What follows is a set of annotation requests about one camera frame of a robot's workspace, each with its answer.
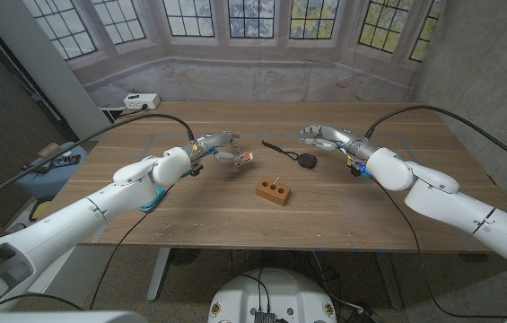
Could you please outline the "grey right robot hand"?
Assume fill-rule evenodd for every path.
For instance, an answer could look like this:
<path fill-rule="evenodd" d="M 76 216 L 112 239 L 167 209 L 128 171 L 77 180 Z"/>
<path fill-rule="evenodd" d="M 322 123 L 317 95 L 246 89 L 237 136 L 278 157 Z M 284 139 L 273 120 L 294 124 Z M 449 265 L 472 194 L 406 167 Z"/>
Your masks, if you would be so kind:
<path fill-rule="evenodd" d="M 300 144 L 314 145 L 317 148 L 333 152 L 339 150 L 356 157 L 358 160 L 368 160 L 379 147 L 368 143 L 361 136 L 345 129 L 312 125 L 300 131 Z"/>

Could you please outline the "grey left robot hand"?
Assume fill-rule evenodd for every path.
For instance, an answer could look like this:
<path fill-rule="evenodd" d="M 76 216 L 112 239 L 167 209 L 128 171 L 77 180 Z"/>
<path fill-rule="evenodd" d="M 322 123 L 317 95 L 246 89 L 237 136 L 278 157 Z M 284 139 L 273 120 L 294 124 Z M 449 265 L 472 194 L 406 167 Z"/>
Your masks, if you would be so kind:
<path fill-rule="evenodd" d="M 212 154 L 218 162 L 241 166 L 247 161 L 247 154 L 239 147 L 237 138 L 240 138 L 240 135 L 232 131 L 201 136 L 193 143 L 189 159 L 195 162 L 206 155 Z M 218 150 L 219 147 L 224 146 L 234 148 L 237 153 L 233 154 Z"/>

